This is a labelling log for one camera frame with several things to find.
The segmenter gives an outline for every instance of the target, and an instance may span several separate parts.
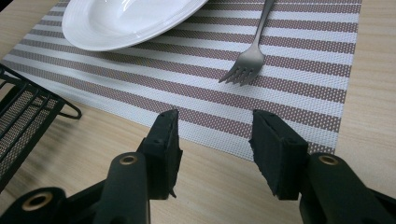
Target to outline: white plate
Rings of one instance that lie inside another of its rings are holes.
[[[160,35],[186,20],[207,0],[72,0],[64,37],[93,51],[122,49]]]

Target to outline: screw hole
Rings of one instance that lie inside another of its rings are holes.
[[[137,162],[137,157],[135,156],[125,156],[120,159],[122,165],[131,165]]]
[[[35,211],[48,204],[52,198],[53,195],[49,191],[39,192],[26,200],[22,205],[22,209],[27,212]]]
[[[328,165],[336,165],[338,164],[338,160],[331,156],[319,156],[319,160]]]

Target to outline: wooden table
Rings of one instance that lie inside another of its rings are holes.
[[[14,0],[0,13],[3,58],[58,0]],[[72,195],[106,178],[111,160],[135,151],[149,128],[76,104],[57,118],[0,195],[0,213],[23,193],[55,186]],[[396,198],[396,2],[363,0],[358,44],[336,155],[370,188]],[[152,223],[301,223],[298,202],[280,202],[257,166],[181,141],[177,199],[151,201]]]

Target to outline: placemat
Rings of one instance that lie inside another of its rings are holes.
[[[110,52],[73,47],[60,1],[2,60],[63,97],[151,126],[180,111],[179,135],[251,160],[252,110],[278,114],[334,153],[361,0],[277,0],[264,28],[265,62],[249,85],[218,83],[253,40],[260,0],[209,0],[174,29]]]

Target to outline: fork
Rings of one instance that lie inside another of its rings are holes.
[[[227,80],[225,83],[232,82],[241,83],[241,86],[248,84],[252,81],[262,69],[264,63],[264,55],[259,49],[259,41],[262,35],[265,21],[270,14],[271,7],[275,0],[265,0],[264,9],[262,10],[262,17],[260,18],[259,26],[257,27],[256,35],[251,46],[241,54],[235,61],[231,70],[222,77],[219,82]]]

